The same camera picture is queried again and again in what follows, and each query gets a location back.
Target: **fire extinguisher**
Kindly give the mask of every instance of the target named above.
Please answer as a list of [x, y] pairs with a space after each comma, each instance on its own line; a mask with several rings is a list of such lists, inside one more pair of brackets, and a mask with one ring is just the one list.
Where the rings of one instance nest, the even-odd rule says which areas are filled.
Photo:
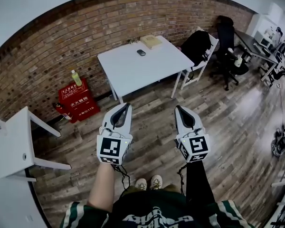
[[53, 107], [58, 111], [61, 115], [63, 115], [64, 118], [69, 120], [71, 123], [77, 122], [77, 119], [73, 116], [73, 114], [70, 113], [69, 110], [63, 107], [62, 104], [58, 103], [53, 103]]

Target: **red box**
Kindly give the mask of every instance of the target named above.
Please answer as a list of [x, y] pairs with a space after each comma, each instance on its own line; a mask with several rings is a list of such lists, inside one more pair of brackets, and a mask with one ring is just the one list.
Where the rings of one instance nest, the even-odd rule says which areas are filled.
[[74, 117], [84, 119], [100, 112], [99, 107], [92, 98], [86, 79], [81, 79], [82, 86], [75, 83], [59, 90], [59, 102], [66, 107]]

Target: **white machine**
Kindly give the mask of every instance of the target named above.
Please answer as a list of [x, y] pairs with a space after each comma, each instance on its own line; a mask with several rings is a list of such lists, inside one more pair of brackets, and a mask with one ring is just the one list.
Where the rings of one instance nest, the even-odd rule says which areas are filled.
[[121, 165], [133, 139], [130, 135], [132, 107], [120, 104], [104, 116], [97, 136], [97, 157], [100, 162]]
[[175, 120], [178, 135], [177, 148], [185, 157], [186, 162], [205, 159], [210, 152], [209, 135], [205, 133], [199, 115], [183, 106], [176, 106]]
[[256, 31], [256, 35], [254, 38], [258, 44], [260, 44], [261, 46], [265, 48], [268, 48], [270, 44], [272, 43], [272, 40], [267, 35], [264, 35], [258, 30]]

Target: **shoe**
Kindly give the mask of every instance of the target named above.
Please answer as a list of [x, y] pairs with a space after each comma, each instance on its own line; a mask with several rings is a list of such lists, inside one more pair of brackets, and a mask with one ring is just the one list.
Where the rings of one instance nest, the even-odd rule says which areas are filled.
[[160, 175], [152, 176], [150, 190], [157, 190], [161, 188], [162, 188], [162, 177]]
[[147, 190], [147, 180], [144, 178], [140, 178], [136, 181], [135, 187], [141, 190]]

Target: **wooden floor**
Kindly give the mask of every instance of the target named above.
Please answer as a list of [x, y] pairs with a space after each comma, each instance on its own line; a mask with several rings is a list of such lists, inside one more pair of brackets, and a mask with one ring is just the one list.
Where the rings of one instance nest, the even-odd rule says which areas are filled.
[[[180, 104], [200, 115], [210, 135], [211, 153], [203, 162], [216, 200], [234, 200], [248, 222], [262, 226], [283, 195], [281, 188], [270, 184], [281, 179], [285, 170], [285, 156], [277, 159], [271, 154], [274, 132], [282, 125], [280, 93], [285, 122], [285, 78], [279, 81], [281, 89], [276, 83], [269, 88], [260, 81], [256, 61], [249, 67], [247, 74], [237, 77], [239, 86], [230, 83], [229, 91], [224, 90], [221, 76], [209, 77], [213, 70], [209, 66], [199, 82], [178, 89], [174, 99], [170, 95], [175, 77], [124, 97], [133, 106], [133, 144], [124, 160], [131, 183], [160, 174], [164, 185], [180, 186], [176, 172], [185, 160], [173, 141], [174, 108]], [[99, 102], [101, 113], [76, 124], [61, 121], [57, 126], [61, 138], [43, 136], [35, 141], [37, 157], [72, 166], [69, 171], [30, 170], [38, 180], [34, 187], [54, 228], [70, 202], [86, 201], [99, 163], [98, 128], [106, 111], [117, 104], [112, 97], [106, 98]], [[123, 186], [121, 175], [116, 175], [118, 199]]]

